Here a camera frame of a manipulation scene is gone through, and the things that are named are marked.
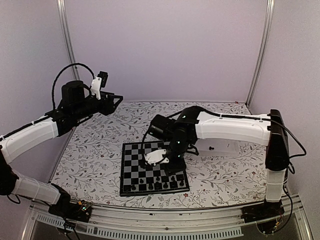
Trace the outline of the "white plastic tray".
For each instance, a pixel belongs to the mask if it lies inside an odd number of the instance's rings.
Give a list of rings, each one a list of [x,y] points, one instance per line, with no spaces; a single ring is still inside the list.
[[[239,144],[235,140],[227,139],[199,139],[195,147],[200,156],[207,157],[237,157],[239,154]]]

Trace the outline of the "black white chessboard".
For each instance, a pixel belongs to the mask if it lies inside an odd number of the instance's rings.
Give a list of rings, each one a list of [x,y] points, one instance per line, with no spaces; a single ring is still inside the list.
[[[142,160],[141,143],[124,143],[122,145],[121,168],[120,168],[120,187],[119,195],[121,197],[147,196],[153,194],[175,194],[188,192],[190,190],[189,181],[185,171],[180,171],[172,175],[166,175],[164,165],[146,166],[142,168],[140,161]],[[171,189],[171,177],[174,176],[178,188]],[[184,186],[180,186],[181,180],[179,176],[183,176]],[[144,179],[144,183],[140,184],[140,179]],[[155,183],[161,183],[161,189],[155,189]],[[163,188],[164,183],[168,184],[168,188]],[[153,190],[149,190],[148,185],[153,184]],[[124,191],[125,185],[135,185],[136,190]]]

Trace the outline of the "black rook corner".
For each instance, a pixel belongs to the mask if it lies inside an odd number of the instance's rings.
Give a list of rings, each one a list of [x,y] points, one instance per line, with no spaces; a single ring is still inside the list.
[[[131,190],[131,186],[130,186],[130,185],[125,185],[125,186],[123,187],[123,189],[124,189],[124,191],[128,192],[128,191]]]

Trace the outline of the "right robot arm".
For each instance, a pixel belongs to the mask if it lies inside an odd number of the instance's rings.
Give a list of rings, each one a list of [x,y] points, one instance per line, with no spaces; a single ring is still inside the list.
[[[282,191],[290,163],[289,131],[278,110],[272,109],[269,114],[241,115],[191,106],[176,115],[177,119],[173,119],[158,114],[151,121],[147,133],[169,145],[165,150],[143,153],[147,165],[165,164],[169,173],[185,170],[184,155],[196,149],[198,140],[223,139],[265,146],[267,183],[264,202],[253,208],[244,207],[242,212],[244,215],[259,213],[262,218],[269,218],[276,211],[282,211]]]

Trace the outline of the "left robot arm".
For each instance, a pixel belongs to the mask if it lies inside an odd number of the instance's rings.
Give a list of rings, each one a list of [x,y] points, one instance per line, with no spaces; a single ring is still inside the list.
[[[106,85],[95,77],[91,86],[73,80],[61,88],[61,101],[57,107],[0,138],[0,194],[19,195],[46,202],[49,211],[61,217],[70,217],[75,204],[60,186],[40,182],[13,170],[10,164],[32,148],[64,134],[99,113],[108,116],[115,112],[123,96],[101,91]]]

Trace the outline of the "left aluminium frame post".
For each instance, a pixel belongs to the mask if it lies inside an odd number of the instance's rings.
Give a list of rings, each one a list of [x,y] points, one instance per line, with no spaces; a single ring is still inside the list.
[[[59,16],[59,21],[60,21],[64,44],[67,52],[68,61],[70,64],[74,64],[76,63],[76,59],[74,55],[72,39],[71,39],[69,25],[68,25],[68,17],[67,17],[65,1],[57,0],[56,2],[57,2],[58,16]]]

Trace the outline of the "aluminium frame post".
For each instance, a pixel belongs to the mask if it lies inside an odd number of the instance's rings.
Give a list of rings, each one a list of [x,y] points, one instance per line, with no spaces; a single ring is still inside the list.
[[[245,101],[245,104],[248,108],[250,108],[253,103],[254,95],[258,86],[258,81],[261,74],[263,61],[264,61],[264,57],[265,57],[265,53],[268,45],[268,39],[269,39],[271,27],[272,27],[274,8],[275,8],[275,0],[268,0],[266,2],[265,18],[264,18],[263,31],[262,31],[262,37],[260,41],[258,56],[255,63],[249,91]]]
[[[68,17],[67,17],[65,1],[57,0],[56,2],[57,2],[58,16],[59,16],[59,21],[60,21],[64,44],[67,52],[68,61],[70,64],[74,64],[76,63],[76,59],[74,55],[72,39],[71,39],[69,25],[68,25]]]

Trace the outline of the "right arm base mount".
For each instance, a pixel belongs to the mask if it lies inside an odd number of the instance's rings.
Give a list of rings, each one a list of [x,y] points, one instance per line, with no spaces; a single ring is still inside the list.
[[[268,202],[244,206],[241,208],[241,218],[245,223],[262,221],[257,224],[258,230],[265,235],[274,234],[285,213],[282,201]]]

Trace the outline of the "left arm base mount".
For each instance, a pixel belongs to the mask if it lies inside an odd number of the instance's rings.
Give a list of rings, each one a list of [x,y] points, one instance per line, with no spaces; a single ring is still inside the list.
[[[48,212],[64,219],[88,223],[92,214],[91,203],[78,200],[71,202],[71,196],[67,192],[60,194],[56,204],[51,204]]]

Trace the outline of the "right aluminium frame post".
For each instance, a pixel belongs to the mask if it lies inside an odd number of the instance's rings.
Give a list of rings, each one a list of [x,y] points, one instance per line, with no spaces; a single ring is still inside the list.
[[[263,61],[264,61],[264,57],[265,57],[265,53],[268,45],[268,39],[269,39],[271,27],[272,27],[274,8],[275,8],[275,0],[268,0],[266,2],[265,18],[264,18],[263,31],[262,31],[262,37],[260,41],[258,56],[255,63],[249,91],[245,101],[245,104],[248,108],[250,108],[253,103],[254,95],[258,86],[258,81],[261,74]]]

